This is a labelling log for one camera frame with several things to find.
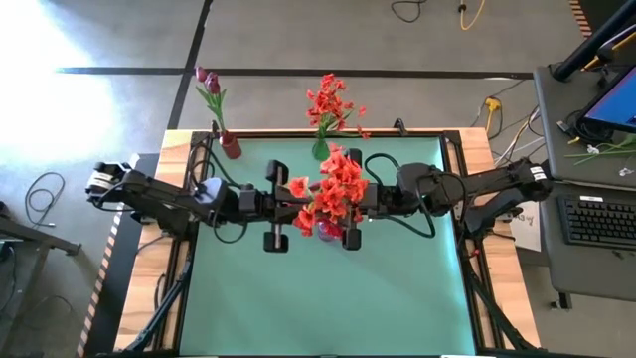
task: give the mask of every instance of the vase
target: vase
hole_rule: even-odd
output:
[[[344,229],[328,220],[320,220],[317,224],[318,238],[324,242],[341,241]]]
[[[325,161],[329,158],[329,145],[325,138],[318,138],[311,148],[311,152],[314,154],[314,158],[318,161]]]
[[[237,137],[228,131],[224,131],[219,138],[221,148],[229,159],[237,159],[242,154]]]

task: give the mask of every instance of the keyboard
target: keyboard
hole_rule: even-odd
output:
[[[636,203],[587,196],[556,198],[565,242],[636,250]]]

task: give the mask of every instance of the concrete floor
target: concrete floor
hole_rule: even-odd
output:
[[[0,59],[7,71],[0,133],[0,199],[24,221],[23,200],[41,173],[56,170],[67,189],[48,221],[55,235],[80,242],[88,261],[101,260],[112,215],[91,208],[83,186],[95,161],[125,161],[157,152],[180,76],[53,74],[57,67],[183,68],[203,0],[20,1],[0,4],[10,37]],[[468,1],[474,12],[476,1]],[[405,16],[412,8],[404,8]],[[400,22],[385,0],[215,0],[197,63],[216,68],[375,69],[529,72],[555,63],[582,37],[566,0],[489,0],[468,32],[459,30],[456,4],[429,1],[413,24]],[[304,127],[307,89],[315,78],[224,77],[226,118],[233,128]],[[368,108],[363,125],[388,126],[401,117],[412,127],[467,126],[483,98],[510,80],[348,79],[350,99]],[[207,128],[211,114],[189,87],[179,128]],[[536,105],[532,81],[500,95],[505,123]],[[516,132],[493,140],[502,152]],[[520,146],[534,140],[524,135]],[[531,146],[518,155],[527,154]],[[543,151],[533,159],[545,158]],[[60,294],[80,317],[94,272],[51,253],[37,296]],[[572,312],[551,312],[547,272],[524,268],[531,303],[548,349],[631,356],[636,304],[575,297]],[[51,307],[56,316],[63,306]],[[63,314],[47,331],[23,328],[16,351],[42,349],[69,357],[81,319]]]

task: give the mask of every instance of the red tulip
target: red tulip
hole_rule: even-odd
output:
[[[209,73],[204,82],[206,90],[211,94],[219,94],[221,92],[221,86],[219,85],[219,75],[215,73]]]
[[[195,74],[197,75],[197,81],[199,81],[200,83],[205,81],[208,77],[208,72],[201,66],[195,67]]]

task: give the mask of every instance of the black clamp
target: black clamp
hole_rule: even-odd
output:
[[[396,119],[394,122],[394,128],[399,130],[399,136],[408,136],[408,131],[406,131],[406,126],[401,118]]]

